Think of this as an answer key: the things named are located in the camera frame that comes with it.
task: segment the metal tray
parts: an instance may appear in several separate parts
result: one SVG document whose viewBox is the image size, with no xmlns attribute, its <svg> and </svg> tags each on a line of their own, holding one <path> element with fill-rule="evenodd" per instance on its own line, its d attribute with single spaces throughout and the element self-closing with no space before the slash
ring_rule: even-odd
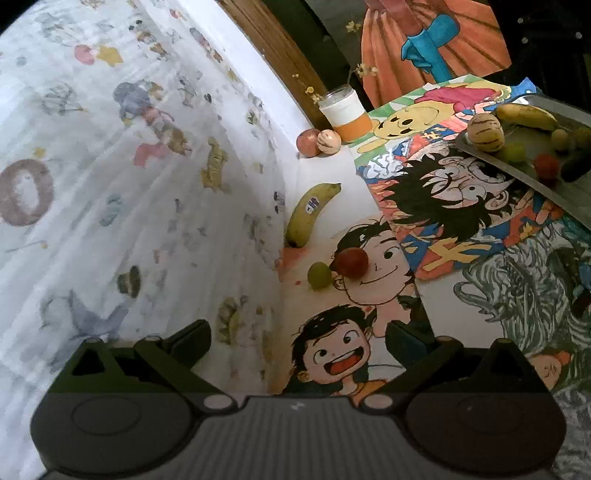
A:
<svg viewBox="0 0 591 480">
<path fill-rule="evenodd" d="M 591 128 L 591 115 L 589 113 L 557 100 L 528 93 L 515 98 L 513 103 L 533 105 L 551 112 L 558 120 L 559 128 L 566 131 L 573 131 L 578 127 Z M 507 143 L 516 141 L 525 145 L 527 161 L 510 165 L 478 150 L 470 144 L 465 130 L 456 137 L 456 146 L 460 150 L 480 158 L 512 177 L 521 180 L 591 229 L 591 171 L 571 182 L 566 182 L 559 176 L 551 186 L 546 186 L 537 180 L 533 166 L 533 159 L 540 153 L 552 153 L 558 158 L 561 165 L 572 160 L 574 158 L 574 145 L 571 146 L 568 154 L 558 155 L 550 146 L 550 134 L 548 132 L 518 125 L 508 125 L 503 122 L 501 124 L 505 131 Z"/>
</svg>

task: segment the green grape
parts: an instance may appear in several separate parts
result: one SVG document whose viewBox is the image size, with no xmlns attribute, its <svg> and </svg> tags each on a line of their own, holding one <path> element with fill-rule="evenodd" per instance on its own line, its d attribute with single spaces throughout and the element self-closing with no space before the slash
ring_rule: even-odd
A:
<svg viewBox="0 0 591 480">
<path fill-rule="evenodd" d="M 308 270 L 308 283 L 313 290 L 322 290 L 332 282 L 332 272 L 324 262 L 312 264 Z"/>
<path fill-rule="evenodd" d="M 521 142 L 512 142 L 504 146 L 496 157 L 507 163 L 521 163 L 527 160 L 525 145 Z"/>
</svg>

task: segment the wooden frame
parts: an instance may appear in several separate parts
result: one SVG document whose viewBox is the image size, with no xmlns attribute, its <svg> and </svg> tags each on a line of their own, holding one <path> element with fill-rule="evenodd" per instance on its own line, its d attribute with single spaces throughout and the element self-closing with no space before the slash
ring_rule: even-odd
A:
<svg viewBox="0 0 591 480">
<path fill-rule="evenodd" d="M 283 81 L 316 128 L 330 128 L 324 115 L 305 89 L 319 94 L 327 89 L 296 42 L 262 0 L 217 0 Z"/>
</svg>

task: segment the patterned bedsheet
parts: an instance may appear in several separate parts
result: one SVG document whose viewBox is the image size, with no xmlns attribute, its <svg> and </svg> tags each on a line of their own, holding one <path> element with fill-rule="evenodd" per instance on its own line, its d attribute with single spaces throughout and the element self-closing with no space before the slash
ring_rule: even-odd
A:
<svg viewBox="0 0 591 480">
<path fill-rule="evenodd" d="M 205 318 L 196 372 L 266 386 L 284 181 L 261 101 L 174 2 L 52 0 L 0 37 L 0 478 L 78 344 Z"/>
</svg>

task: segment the yellow banana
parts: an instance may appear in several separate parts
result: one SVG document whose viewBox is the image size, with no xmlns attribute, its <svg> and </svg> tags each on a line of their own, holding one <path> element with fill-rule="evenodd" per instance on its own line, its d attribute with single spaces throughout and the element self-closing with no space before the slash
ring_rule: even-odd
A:
<svg viewBox="0 0 591 480">
<path fill-rule="evenodd" d="M 549 132 L 553 132 L 558 127 L 558 121 L 554 115 L 533 105 L 504 103 L 496 108 L 495 114 L 499 120 L 524 127 L 540 128 Z"/>
<path fill-rule="evenodd" d="M 308 243 L 314 221 L 324 206 L 340 192 L 340 183 L 319 183 L 300 199 L 285 231 L 285 243 L 301 248 Z"/>
</svg>

